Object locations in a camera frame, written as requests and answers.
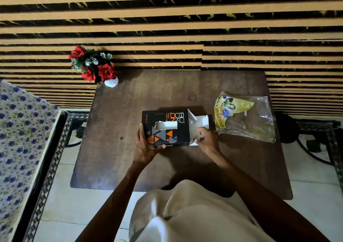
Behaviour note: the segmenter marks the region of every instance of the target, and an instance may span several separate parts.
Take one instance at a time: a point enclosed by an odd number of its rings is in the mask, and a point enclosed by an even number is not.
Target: brown tabletop
[[[116,188],[132,162],[143,110],[189,108],[196,116],[208,114],[214,128],[214,103],[220,92],[269,96],[262,71],[122,70],[118,78],[115,88],[97,86],[72,188]],[[221,151],[239,168],[280,198],[292,199],[278,133],[276,143],[225,134],[218,139]],[[227,177],[198,146],[167,147],[144,169],[135,191],[172,188],[183,179],[222,196],[232,193]]]

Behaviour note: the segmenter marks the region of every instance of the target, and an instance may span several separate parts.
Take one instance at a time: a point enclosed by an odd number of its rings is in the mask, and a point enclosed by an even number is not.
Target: beige shirt
[[[133,210],[129,237],[135,242],[275,242],[238,193],[223,198],[190,180],[144,194]]]

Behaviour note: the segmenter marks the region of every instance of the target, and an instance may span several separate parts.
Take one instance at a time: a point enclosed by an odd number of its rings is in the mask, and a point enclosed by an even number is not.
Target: hand
[[[143,124],[141,124],[136,135],[136,147],[133,153],[133,162],[135,166],[139,166],[142,170],[152,161],[155,155],[166,148],[165,144],[158,146],[156,149],[151,149],[145,139]]]
[[[196,140],[202,152],[219,166],[226,162],[224,155],[220,151],[216,134],[205,127],[198,128],[197,132],[204,136],[201,140]]]

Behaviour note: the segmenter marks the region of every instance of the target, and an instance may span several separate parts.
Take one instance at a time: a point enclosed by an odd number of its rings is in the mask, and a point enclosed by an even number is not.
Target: flower bouquet
[[[82,78],[95,83],[105,82],[106,86],[115,87],[118,84],[117,71],[110,62],[111,54],[99,53],[94,49],[87,49],[77,45],[69,55],[71,68],[80,71]]]

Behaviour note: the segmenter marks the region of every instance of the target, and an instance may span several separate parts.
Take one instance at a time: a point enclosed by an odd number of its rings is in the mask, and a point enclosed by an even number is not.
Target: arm
[[[136,135],[133,162],[127,170],[124,179],[75,242],[114,241],[139,174],[152,161],[155,155],[165,149],[165,147],[163,144],[156,149],[150,149],[144,136],[143,125],[141,124]]]
[[[214,132],[205,127],[197,131],[204,136],[203,141],[197,140],[200,149],[224,169],[251,214],[269,236],[277,242],[329,242],[306,218],[227,160],[219,149]]]

